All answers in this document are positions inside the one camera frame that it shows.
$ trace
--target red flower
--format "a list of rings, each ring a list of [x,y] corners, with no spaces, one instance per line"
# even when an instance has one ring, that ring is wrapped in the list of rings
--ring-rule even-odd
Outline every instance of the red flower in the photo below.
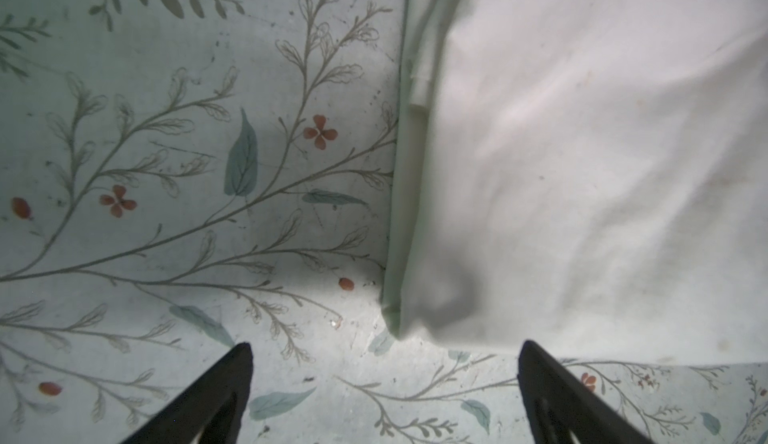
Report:
[[[62,393],[62,387],[56,382],[40,382],[38,389],[46,396],[58,396]]]
[[[326,148],[326,139],[332,141],[339,137],[335,129],[324,129],[326,126],[326,116],[315,114],[312,118],[315,122],[314,128],[304,129],[304,139],[315,139],[315,147],[323,151]]]
[[[22,198],[11,199],[11,210],[21,219],[29,219],[32,216],[32,209],[27,204],[27,201]]]
[[[125,196],[125,188],[123,186],[115,184],[112,186],[112,192],[114,192],[114,198],[110,195],[102,194],[99,196],[98,202],[102,206],[112,206],[109,213],[116,218],[123,215],[123,209],[133,210],[138,206],[135,200],[123,199],[123,196]]]
[[[594,392],[594,384],[598,381],[598,378],[595,376],[590,376],[586,372],[584,374],[581,374],[581,383],[584,384],[587,389]]]
[[[344,290],[353,290],[355,289],[355,283],[352,282],[351,279],[342,277],[341,279],[339,279],[339,287],[341,287]]]

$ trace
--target blue-green leaf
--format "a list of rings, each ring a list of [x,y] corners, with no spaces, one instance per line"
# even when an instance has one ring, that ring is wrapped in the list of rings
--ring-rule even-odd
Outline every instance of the blue-green leaf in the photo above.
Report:
[[[720,420],[708,412],[700,412],[700,414],[706,430],[712,432],[713,436],[720,434]]]
[[[766,441],[768,441],[768,431],[763,432],[763,435],[760,436],[759,439],[757,439],[757,442],[755,442],[755,444],[766,444]]]
[[[388,330],[384,329],[378,336],[373,338],[371,345],[368,346],[368,352],[373,353],[374,356],[383,356],[392,347],[393,343],[395,343],[395,338]]]
[[[462,402],[462,409],[472,414],[475,419],[478,420],[480,426],[482,426],[482,428],[488,434],[491,433],[491,430],[488,428],[488,426],[491,424],[491,411],[486,407],[485,404],[480,401],[467,399],[466,401]]]
[[[226,331],[224,326],[211,319],[210,316],[196,306],[171,306],[170,313],[179,319],[186,320],[189,324],[196,326],[211,339],[216,339],[229,347],[235,345],[235,341]]]
[[[467,362],[469,353],[460,350],[450,350],[448,351],[448,357],[461,364],[462,362]]]
[[[262,421],[274,416],[279,416],[292,410],[302,403],[315,391],[315,387],[306,392],[272,392],[265,396],[259,396],[252,400],[250,406],[250,418],[255,421]]]
[[[243,115],[243,127],[226,160],[224,193],[228,196],[248,195],[256,187],[256,174],[259,169],[256,132],[248,122],[245,111],[240,108],[240,112]]]
[[[362,204],[368,207],[368,203],[364,200],[353,198],[340,192],[333,192],[331,190],[312,189],[310,192],[304,194],[302,198],[304,202],[310,204],[334,204],[336,206],[343,206],[344,204]]]

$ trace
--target folded cloth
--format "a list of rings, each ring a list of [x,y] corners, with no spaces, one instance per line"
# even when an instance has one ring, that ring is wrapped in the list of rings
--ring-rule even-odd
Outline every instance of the folded cloth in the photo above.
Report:
[[[435,76],[402,335],[768,360],[768,0],[460,0]]]

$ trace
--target floral patterned surface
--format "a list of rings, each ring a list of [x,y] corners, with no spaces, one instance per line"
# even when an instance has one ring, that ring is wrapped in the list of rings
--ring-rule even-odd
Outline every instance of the floral patterned surface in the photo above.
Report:
[[[235,342],[241,442],[526,442],[514,358],[396,342],[405,0],[0,0],[0,440],[118,442]],[[765,444],[764,366],[567,360],[658,442]]]

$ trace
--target white fabric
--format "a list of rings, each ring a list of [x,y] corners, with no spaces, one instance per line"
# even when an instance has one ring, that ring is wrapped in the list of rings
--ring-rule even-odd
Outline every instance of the white fabric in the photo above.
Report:
[[[768,0],[461,0],[402,332],[768,360],[767,63]]]

